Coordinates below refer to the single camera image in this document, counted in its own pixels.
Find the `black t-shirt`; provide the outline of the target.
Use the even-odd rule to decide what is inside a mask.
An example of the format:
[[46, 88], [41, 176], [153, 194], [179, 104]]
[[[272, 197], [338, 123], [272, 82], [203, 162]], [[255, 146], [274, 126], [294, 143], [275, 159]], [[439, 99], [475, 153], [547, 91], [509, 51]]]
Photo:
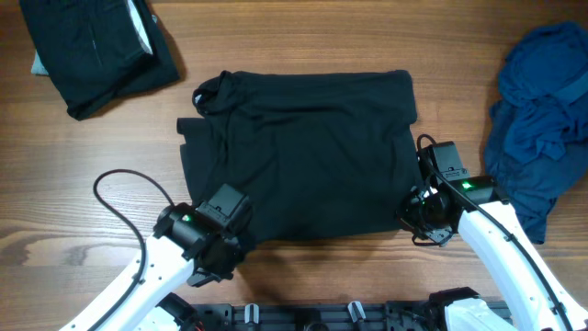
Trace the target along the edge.
[[253, 213], [239, 240], [313, 240], [396, 231], [421, 185], [413, 81], [360, 74], [223, 72], [193, 93], [177, 131], [194, 202], [229, 185]]

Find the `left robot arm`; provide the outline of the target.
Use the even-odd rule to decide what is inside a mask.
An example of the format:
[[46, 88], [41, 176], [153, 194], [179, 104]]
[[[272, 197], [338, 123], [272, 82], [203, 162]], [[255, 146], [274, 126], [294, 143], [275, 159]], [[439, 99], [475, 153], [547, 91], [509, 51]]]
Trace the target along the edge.
[[63, 329], [139, 329], [180, 285], [230, 280], [244, 260], [237, 235], [250, 218], [249, 197], [227, 184], [196, 207], [165, 208], [135, 260]]

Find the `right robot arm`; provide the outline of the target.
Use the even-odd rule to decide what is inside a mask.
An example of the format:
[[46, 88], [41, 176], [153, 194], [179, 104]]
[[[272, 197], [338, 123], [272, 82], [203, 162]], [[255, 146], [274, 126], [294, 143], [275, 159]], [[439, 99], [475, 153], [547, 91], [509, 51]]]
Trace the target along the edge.
[[464, 287], [432, 294], [424, 308], [431, 330], [584, 330], [587, 311], [564, 289], [534, 248], [509, 199], [492, 177], [459, 168], [452, 142], [417, 147], [423, 183], [398, 210], [417, 246], [468, 244], [503, 296], [508, 318]]

